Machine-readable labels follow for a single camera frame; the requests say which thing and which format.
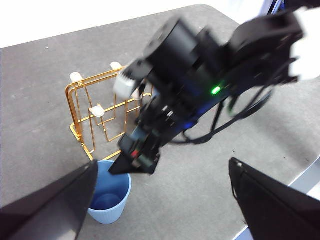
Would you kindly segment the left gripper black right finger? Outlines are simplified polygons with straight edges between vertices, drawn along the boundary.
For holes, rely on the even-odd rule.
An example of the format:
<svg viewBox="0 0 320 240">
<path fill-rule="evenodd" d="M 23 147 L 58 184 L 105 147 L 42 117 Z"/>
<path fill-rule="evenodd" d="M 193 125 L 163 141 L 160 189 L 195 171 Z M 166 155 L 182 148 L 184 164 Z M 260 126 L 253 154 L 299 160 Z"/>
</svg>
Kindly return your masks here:
<svg viewBox="0 0 320 240">
<path fill-rule="evenodd" d="M 319 200 L 232 157 L 228 174 L 233 197 L 255 240 L 318 240 Z"/>
</svg>

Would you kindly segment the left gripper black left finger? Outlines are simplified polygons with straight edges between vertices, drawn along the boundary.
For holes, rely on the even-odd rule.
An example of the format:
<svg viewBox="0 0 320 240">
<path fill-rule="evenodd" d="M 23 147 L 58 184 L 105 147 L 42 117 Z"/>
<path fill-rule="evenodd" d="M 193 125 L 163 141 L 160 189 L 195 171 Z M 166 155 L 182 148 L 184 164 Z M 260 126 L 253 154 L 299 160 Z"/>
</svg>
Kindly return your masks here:
<svg viewBox="0 0 320 240">
<path fill-rule="evenodd" d="M 0 209 L 2 240 L 76 240 L 93 199 L 93 160 Z"/>
</svg>

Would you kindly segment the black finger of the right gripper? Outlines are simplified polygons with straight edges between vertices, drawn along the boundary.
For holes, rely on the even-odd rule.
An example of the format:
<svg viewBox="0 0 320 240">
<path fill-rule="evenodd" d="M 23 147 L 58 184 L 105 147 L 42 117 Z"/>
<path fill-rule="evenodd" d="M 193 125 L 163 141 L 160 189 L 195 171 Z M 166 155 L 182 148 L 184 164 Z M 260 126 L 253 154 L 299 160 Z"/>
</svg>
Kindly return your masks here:
<svg viewBox="0 0 320 240">
<path fill-rule="evenodd" d="M 150 175 L 153 175 L 155 173 L 155 170 L 158 166 L 159 160 L 160 160 L 160 152 L 156 153 L 151 161 L 151 167 L 149 168 L 150 170 Z"/>
<path fill-rule="evenodd" d="M 108 170 L 112 175 L 142 173 L 152 174 L 152 161 L 144 155 L 138 158 L 130 158 L 124 153 L 121 153 L 116 161 Z"/>
</svg>

